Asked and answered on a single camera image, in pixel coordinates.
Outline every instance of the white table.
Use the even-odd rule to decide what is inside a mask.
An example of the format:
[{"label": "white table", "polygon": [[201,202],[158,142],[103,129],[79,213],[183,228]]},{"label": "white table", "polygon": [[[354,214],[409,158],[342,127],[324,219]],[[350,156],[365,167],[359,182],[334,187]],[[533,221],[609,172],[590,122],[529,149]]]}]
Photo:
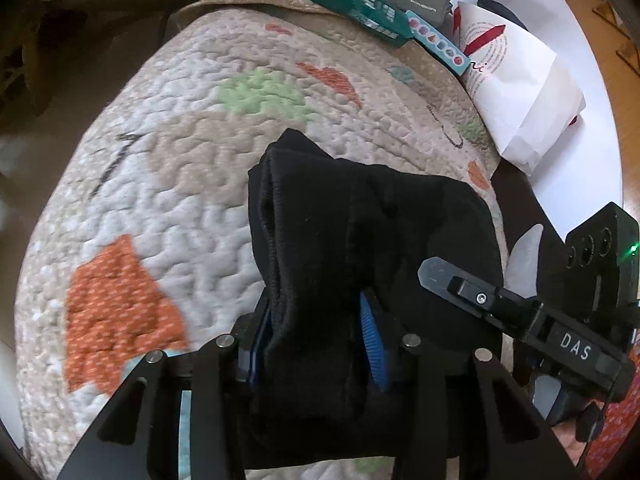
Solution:
[{"label": "white table", "polygon": [[[478,0],[452,0],[476,3]],[[611,104],[591,47],[565,0],[496,0],[558,54],[578,83],[586,108],[542,158],[529,179],[564,239],[609,202],[622,206],[622,166]]]}]

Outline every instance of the white paper bag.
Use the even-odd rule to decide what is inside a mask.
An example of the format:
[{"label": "white paper bag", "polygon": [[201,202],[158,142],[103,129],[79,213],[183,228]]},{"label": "white paper bag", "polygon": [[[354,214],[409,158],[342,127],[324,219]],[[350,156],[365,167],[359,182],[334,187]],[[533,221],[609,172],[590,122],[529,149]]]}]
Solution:
[{"label": "white paper bag", "polygon": [[471,59],[462,84],[500,155],[531,175],[583,110],[584,96],[538,38],[473,4],[458,9],[455,40]]}]

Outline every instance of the bedspread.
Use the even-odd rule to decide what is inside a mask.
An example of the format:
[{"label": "bedspread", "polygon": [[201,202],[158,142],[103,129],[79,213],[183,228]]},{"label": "bedspread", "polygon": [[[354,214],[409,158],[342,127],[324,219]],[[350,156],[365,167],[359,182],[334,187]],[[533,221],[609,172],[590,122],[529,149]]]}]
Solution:
[{"label": "bedspread", "polygon": [[[197,349],[254,309],[263,283],[247,171],[287,127],[334,157],[468,182],[504,249],[487,169],[495,152],[475,118],[444,117],[458,100],[425,74],[459,88],[455,79],[424,53],[422,72],[412,70],[399,59],[407,50],[394,56],[337,16],[316,16],[322,37],[302,12],[287,12],[286,21],[224,7],[196,19],[95,120],[50,198],[15,319],[24,452],[44,478],[60,471],[137,358]],[[376,458],[249,478],[389,471]]]}]

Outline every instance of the wooden floor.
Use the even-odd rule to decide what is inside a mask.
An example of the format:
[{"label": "wooden floor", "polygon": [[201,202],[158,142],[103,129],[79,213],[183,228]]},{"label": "wooden floor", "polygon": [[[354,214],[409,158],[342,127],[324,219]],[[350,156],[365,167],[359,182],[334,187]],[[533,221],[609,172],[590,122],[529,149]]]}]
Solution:
[{"label": "wooden floor", "polygon": [[620,143],[624,207],[640,221],[640,76],[616,55],[626,40],[624,34],[593,12],[601,0],[566,2],[591,45],[607,86]]}]

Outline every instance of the folded black clothing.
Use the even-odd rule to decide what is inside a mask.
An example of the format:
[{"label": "folded black clothing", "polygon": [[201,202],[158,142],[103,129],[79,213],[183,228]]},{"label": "folded black clothing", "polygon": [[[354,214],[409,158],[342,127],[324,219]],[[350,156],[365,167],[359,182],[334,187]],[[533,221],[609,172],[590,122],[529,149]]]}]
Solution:
[{"label": "folded black clothing", "polygon": [[333,159],[289,129],[249,171],[249,220],[273,329],[261,413],[333,421],[369,416],[376,387],[358,302],[366,287],[408,332],[443,348],[484,347],[500,355],[497,330],[417,278],[424,259],[440,256],[502,285],[491,214],[467,184]]}]

